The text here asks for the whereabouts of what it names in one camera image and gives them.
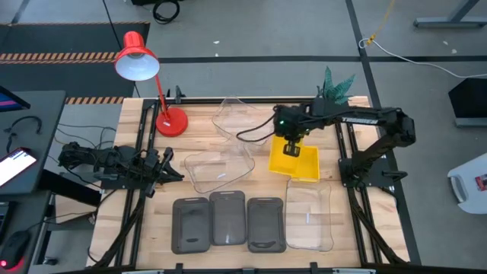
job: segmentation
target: computer screen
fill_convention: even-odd
[[[0,86],[0,112],[24,110],[28,108],[30,108],[30,105],[26,101]]]

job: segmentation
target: white cable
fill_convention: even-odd
[[[362,39],[360,41],[358,41],[358,47],[361,48],[361,49],[365,49],[367,46],[364,45],[364,41],[367,41],[367,39]],[[447,70],[446,68],[442,68],[440,67],[439,65],[435,65],[435,64],[431,64],[431,63],[427,63],[427,62],[414,62],[412,60],[409,60],[407,58],[404,58],[402,56],[398,56],[397,54],[394,54],[394,53],[391,53],[389,51],[387,51],[386,49],[384,49],[381,45],[379,45],[379,43],[377,43],[375,40],[372,40],[372,42],[374,42],[374,44],[376,46],[379,47],[379,49],[382,49],[382,51],[384,51],[385,53],[389,54],[390,56],[394,56],[396,58],[399,58],[399,59],[402,59],[404,61],[407,61],[407,62],[410,62],[410,63],[413,63],[413,64],[416,64],[416,65],[429,65],[429,66],[432,66],[434,68],[437,68],[437,69],[441,69],[442,71],[444,72],[447,72],[448,74],[454,76],[454,77],[457,77],[457,78],[476,78],[476,77],[485,77],[487,76],[487,74],[481,74],[481,75],[468,75],[468,76],[462,76],[462,75],[456,75],[454,74],[453,72]]]

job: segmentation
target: artificial plant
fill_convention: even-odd
[[[320,88],[319,86],[317,86],[318,96],[323,96],[326,99],[333,100],[336,104],[344,104],[347,100],[349,100],[350,96],[345,94],[347,93],[347,91],[349,91],[354,80],[355,74],[352,75],[350,78],[344,80],[340,84],[333,86],[332,71],[327,66],[323,87]]]

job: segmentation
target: transparent plastic tray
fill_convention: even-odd
[[[196,192],[203,194],[248,175],[255,161],[242,142],[228,140],[211,151],[186,157],[184,166]]]
[[[218,133],[227,139],[235,139],[237,133],[262,125],[273,115],[273,110],[259,110],[242,102],[237,97],[225,98],[212,117]],[[272,121],[252,132],[241,134],[246,140],[260,139],[273,131]],[[267,139],[259,142],[247,143],[250,149],[256,149],[265,144]]]
[[[288,246],[296,249],[329,251],[333,248],[329,195],[331,186],[288,181],[285,227]]]

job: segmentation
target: computer mouse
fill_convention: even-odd
[[[15,267],[22,259],[27,244],[29,244],[29,231],[17,231],[5,242],[0,253],[0,266],[4,269]]]

